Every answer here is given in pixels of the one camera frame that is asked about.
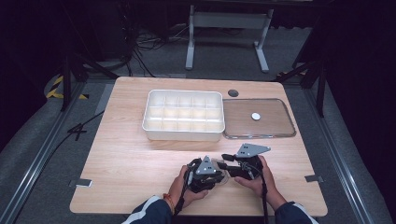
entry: gray carpet floor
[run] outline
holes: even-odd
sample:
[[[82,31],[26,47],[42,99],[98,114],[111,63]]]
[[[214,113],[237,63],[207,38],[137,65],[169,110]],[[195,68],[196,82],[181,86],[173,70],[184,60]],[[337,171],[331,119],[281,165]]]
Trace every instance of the gray carpet floor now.
[[[184,69],[187,40],[182,36],[170,41],[159,49],[142,50],[141,58],[154,76],[176,78],[235,79],[267,81],[274,79],[279,72],[291,70],[291,65],[302,47],[310,29],[270,29],[264,44],[264,54],[270,72],[264,74],[259,66],[252,43],[260,34],[255,31],[233,31],[204,29],[197,32],[193,69]],[[114,62],[101,63],[110,65]],[[148,76],[142,64],[136,59],[130,62],[133,76]],[[126,67],[113,71],[120,76],[129,76]],[[53,84],[49,82],[46,94]],[[316,88],[302,90],[296,83],[300,77],[293,77],[284,83],[293,114],[302,133],[309,158],[316,175],[324,182],[320,187],[329,209],[325,217],[318,217],[319,223],[359,223],[351,206],[348,195],[332,163],[326,138],[314,119],[316,112],[310,108],[307,95],[316,94]],[[100,113],[106,107],[114,80],[100,74],[91,74],[82,93],[89,99],[77,100],[67,116],[56,145],[67,136],[67,131]],[[15,137],[0,154],[0,212],[7,208],[18,189],[21,179],[29,169],[35,155],[47,138],[50,129],[60,114],[62,99],[49,98],[48,102],[25,123]],[[361,198],[373,219],[373,223],[392,223],[387,207],[375,182],[361,161],[359,152],[353,144],[347,127],[332,98],[329,87],[324,101],[324,122],[331,131],[338,152],[343,156]],[[101,117],[93,119],[84,126],[78,140],[75,135],[67,138],[45,167],[34,189],[22,208],[16,223],[121,223],[127,215],[83,215],[73,214],[69,204],[74,188],[69,187],[71,180],[79,178],[88,157]],[[261,223],[259,217],[180,217],[175,223]]]

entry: hand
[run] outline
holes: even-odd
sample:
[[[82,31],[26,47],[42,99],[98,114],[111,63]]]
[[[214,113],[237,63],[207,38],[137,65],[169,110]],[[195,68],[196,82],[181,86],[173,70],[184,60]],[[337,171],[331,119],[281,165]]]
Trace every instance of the hand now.
[[[274,211],[283,203],[286,203],[285,198],[277,191],[275,180],[273,174],[268,167],[267,161],[263,156],[259,156],[260,161],[262,162],[262,174],[264,175],[265,184],[267,186],[268,192],[266,200],[273,207]],[[245,186],[251,190],[258,196],[262,196],[262,178],[257,177],[254,180],[246,180],[243,177],[236,176],[234,179],[238,184]]]
[[[169,194],[171,195],[172,203],[174,206],[177,205],[178,200],[180,199],[181,191],[183,189],[184,185],[184,174],[187,172],[188,168],[186,165],[183,165],[180,170],[180,174],[175,178],[174,182],[171,185],[171,188],[169,189]],[[203,190],[198,193],[194,193],[190,191],[189,189],[186,190],[184,193],[184,204],[183,208],[189,206],[193,201],[203,199],[209,191]]]

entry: sleeve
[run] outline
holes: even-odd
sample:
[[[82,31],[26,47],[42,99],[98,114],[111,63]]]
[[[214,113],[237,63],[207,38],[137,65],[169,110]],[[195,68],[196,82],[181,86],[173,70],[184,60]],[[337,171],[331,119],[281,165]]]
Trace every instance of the sleeve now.
[[[276,224],[318,224],[298,203],[282,204],[275,211]]]
[[[158,196],[152,196],[136,207],[122,224],[170,224],[172,212],[168,203]]]

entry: dark background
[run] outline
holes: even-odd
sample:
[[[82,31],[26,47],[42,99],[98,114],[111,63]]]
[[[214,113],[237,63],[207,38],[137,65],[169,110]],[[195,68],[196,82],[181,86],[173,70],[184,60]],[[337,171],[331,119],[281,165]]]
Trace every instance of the dark background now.
[[[92,0],[0,3],[0,150],[46,103],[44,87],[59,73],[65,55],[75,51],[94,61],[104,61],[127,54],[117,3]],[[345,6],[340,1],[333,4]],[[136,9],[140,10],[133,15],[134,20],[162,36],[174,24],[186,22],[189,10],[177,5],[135,6]],[[395,220],[393,9],[391,3],[378,1],[349,4],[336,17],[332,13],[303,15],[280,9],[272,25],[315,26],[298,60],[312,61],[326,53],[332,94]]]

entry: transparent tray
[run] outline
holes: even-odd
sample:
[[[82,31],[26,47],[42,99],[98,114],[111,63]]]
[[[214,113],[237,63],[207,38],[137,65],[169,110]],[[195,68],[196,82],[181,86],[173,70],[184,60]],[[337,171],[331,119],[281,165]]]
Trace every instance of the transparent tray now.
[[[225,99],[226,138],[292,137],[296,130],[280,99]]]
[[[222,96],[215,91],[151,91],[142,126],[151,140],[219,141],[225,128]]]

